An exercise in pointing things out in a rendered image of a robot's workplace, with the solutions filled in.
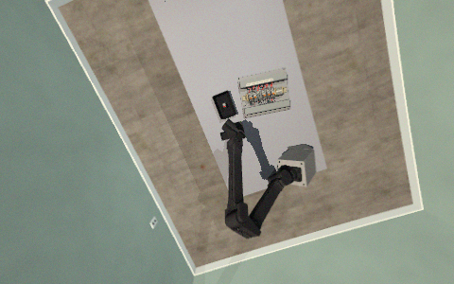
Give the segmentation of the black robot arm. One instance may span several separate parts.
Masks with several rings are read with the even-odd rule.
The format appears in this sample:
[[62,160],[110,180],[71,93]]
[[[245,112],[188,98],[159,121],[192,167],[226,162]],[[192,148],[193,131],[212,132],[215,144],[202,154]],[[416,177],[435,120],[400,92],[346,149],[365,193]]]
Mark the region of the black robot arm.
[[221,140],[229,139],[227,141],[229,155],[229,193],[227,209],[225,209],[225,224],[246,239],[259,237],[261,234],[261,225],[284,186],[292,184],[294,181],[302,182],[302,169],[281,166],[279,172],[276,174],[274,172],[269,178],[267,190],[251,214],[248,215],[248,205],[243,200],[241,163],[242,139],[245,134],[230,119],[223,124],[222,130],[224,132],[220,133]]

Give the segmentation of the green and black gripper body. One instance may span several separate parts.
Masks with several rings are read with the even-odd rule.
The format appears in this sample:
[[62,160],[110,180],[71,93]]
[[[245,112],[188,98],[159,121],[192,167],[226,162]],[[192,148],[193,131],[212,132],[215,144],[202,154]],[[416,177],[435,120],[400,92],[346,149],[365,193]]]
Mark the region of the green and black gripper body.
[[237,128],[242,129],[243,132],[244,132],[243,125],[242,125],[242,121],[236,122],[235,124],[237,125]]

